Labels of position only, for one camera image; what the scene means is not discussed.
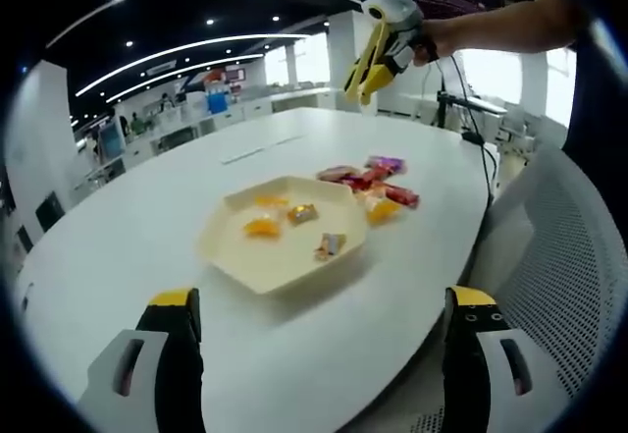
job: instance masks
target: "hand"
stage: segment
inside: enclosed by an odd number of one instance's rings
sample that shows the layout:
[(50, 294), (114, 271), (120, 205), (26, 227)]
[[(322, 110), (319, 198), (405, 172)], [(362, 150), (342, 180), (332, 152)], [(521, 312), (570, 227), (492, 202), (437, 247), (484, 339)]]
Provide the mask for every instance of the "hand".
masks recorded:
[[(457, 50), (450, 20), (424, 21), (423, 30), (434, 40), (439, 58), (448, 57)], [(429, 60), (430, 55), (425, 47), (420, 46), (414, 50), (414, 66), (422, 67)]]

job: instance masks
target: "ceiling light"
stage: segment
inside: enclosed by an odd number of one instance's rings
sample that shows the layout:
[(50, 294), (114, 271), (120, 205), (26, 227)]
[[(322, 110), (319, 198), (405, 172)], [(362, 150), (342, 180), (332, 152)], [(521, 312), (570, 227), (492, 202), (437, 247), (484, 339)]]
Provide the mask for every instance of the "ceiling light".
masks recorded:
[(128, 70), (129, 68), (132, 68), (132, 67), (136, 67), (137, 65), (140, 65), (144, 62), (148, 62), (150, 60), (154, 60), (155, 58), (163, 57), (164, 55), (169, 55), (175, 52), (180, 52), (182, 50), (187, 50), (189, 48), (200, 47), (203, 45), (210, 45), (212, 43), (231, 42), (234, 40), (252, 40), (252, 39), (257, 39), (257, 38), (306, 38), (306, 37), (309, 37), (309, 35), (301, 34), (301, 33), (252, 33), (252, 34), (247, 34), (247, 35), (234, 35), (231, 37), (210, 38), (209, 40), (202, 40), (200, 42), (194, 42), (194, 43), (189, 43), (187, 45), (181, 45), (179, 47), (164, 50), (163, 52), (148, 55), (147, 57), (140, 58), (139, 60), (135, 60), (134, 62), (131, 62), (128, 65), (124, 65), (123, 67), (120, 67), (119, 69), (108, 73), (104, 77), (92, 82), (91, 84), (88, 84), (86, 87), (84, 87), (79, 92), (77, 92), (75, 96), (79, 97), (85, 94), (93, 87), (98, 86), (103, 81), (106, 81), (111, 77), (114, 77), (115, 75), (123, 72), (124, 70)]
[(252, 58), (260, 58), (260, 57), (263, 57), (263, 56), (264, 55), (262, 55), (261, 53), (256, 53), (256, 54), (252, 54), (252, 55), (241, 55), (239, 57), (223, 58), (222, 60), (214, 60), (214, 61), (211, 61), (211, 62), (199, 63), (198, 65), (192, 65), (191, 67), (181, 68), (180, 70), (176, 70), (174, 72), (169, 72), (169, 73), (167, 73), (165, 75), (162, 75), (161, 77), (153, 78), (151, 80), (148, 80), (148, 81), (142, 82), (140, 84), (137, 84), (137, 85), (135, 85), (133, 87), (130, 87), (129, 89), (127, 89), (125, 91), (119, 92), (118, 94), (116, 94), (116, 95), (110, 97), (109, 99), (107, 99), (107, 102), (109, 103), (109, 102), (115, 101), (119, 97), (122, 97), (125, 94), (128, 94), (128, 93), (130, 93), (132, 91), (135, 91), (136, 89), (140, 89), (141, 87), (144, 87), (147, 84), (154, 83), (156, 81), (161, 81), (161, 80), (163, 80), (165, 78), (172, 77), (174, 75), (178, 75), (179, 73), (185, 73), (185, 72), (189, 72), (190, 70), (196, 70), (198, 68), (209, 67), (211, 65), (219, 65), (221, 63), (229, 63), (229, 62), (232, 62), (233, 60), (250, 60)]

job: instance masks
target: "black cable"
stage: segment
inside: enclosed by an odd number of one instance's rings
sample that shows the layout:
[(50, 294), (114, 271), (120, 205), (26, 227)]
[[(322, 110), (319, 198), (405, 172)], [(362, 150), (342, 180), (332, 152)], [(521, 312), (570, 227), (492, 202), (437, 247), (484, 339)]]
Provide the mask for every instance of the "black cable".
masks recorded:
[(471, 117), (471, 122), (473, 122), (473, 127), (475, 129), (475, 133), (482, 139), (482, 164), (484, 166), (484, 176), (487, 180), (487, 191), (489, 193), (489, 204), (491, 204), (491, 182), (489, 181), (489, 168), (487, 167), (487, 160), (484, 157), (485, 152), (491, 157), (491, 159), (493, 160), (493, 163), (495, 164), (495, 167), (493, 169), (493, 179), (495, 179), (495, 174), (497, 171), (497, 162), (494, 158), (494, 156), (491, 155), (491, 153), (489, 152), (489, 150), (487, 150), (484, 147), (484, 138), (482, 137), (482, 135), (480, 134), (480, 130), (478, 129), (478, 124), (475, 122), (475, 118), (473, 117), (473, 113), (471, 112), (471, 108), (468, 106), (468, 102), (469, 99), (467, 97), (467, 90), (464, 88), (464, 80), (462, 79), (462, 73), (460, 73), (460, 68), (458, 67), (458, 62), (455, 61), (455, 57), (453, 55), (451, 55), (451, 61), (453, 61), (453, 66), (455, 67), (455, 70), (458, 72), (458, 78), (460, 79), (460, 86), (462, 86), (462, 94), (464, 94), (464, 100), (465, 102), (467, 102), (467, 111), (469, 111), (469, 117)]

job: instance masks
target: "white table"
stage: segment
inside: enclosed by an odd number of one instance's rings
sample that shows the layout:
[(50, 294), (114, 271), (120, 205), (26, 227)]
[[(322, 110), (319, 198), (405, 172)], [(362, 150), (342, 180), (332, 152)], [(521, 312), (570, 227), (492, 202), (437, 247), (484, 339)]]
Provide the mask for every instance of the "white table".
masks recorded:
[[(34, 282), (24, 318), (29, 338), (75, 401), (90, 362), (135, 326), (152, 296), (193, 285), (208, 431), (335, 431), (417, 351), (445, 288), (458, 281), (487, 203), (480, 153), (449, 131), (322, 109), (286, 111), (187, 143), (89, 197), (37, 244), (16, 293)], [(408, 172), (392, 182), (415, 189), (421, 204), (372, 230), (361, 257), (338, 272), (289, 297), (264, 298), (195, 256), (195, 240), (224, 194), (281, 175), (359, 166), (369, 154), (404, 157)]]

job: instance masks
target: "hexagonal tray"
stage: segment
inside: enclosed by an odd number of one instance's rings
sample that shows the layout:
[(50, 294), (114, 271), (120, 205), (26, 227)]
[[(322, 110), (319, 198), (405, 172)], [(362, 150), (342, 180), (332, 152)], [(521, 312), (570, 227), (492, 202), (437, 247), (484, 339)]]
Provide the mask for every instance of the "hexagonal tray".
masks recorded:
[[(278, 195), (288, 207), (312, 203), (316, 220), (293, 226), (284, 219), (276, 239), (248, 237), (244, 225), (259, 215), (255, 197)], [(324, 270), (355, 252), (366, 238), (364, 211), (347, 186), (283, 177), (226, 196), (209, 218), (199, 242), (201, 257), (257, 294), (267, 294)], [(345, 234), (340, 253), (318, 261), (314, 249), (324, 233)]]

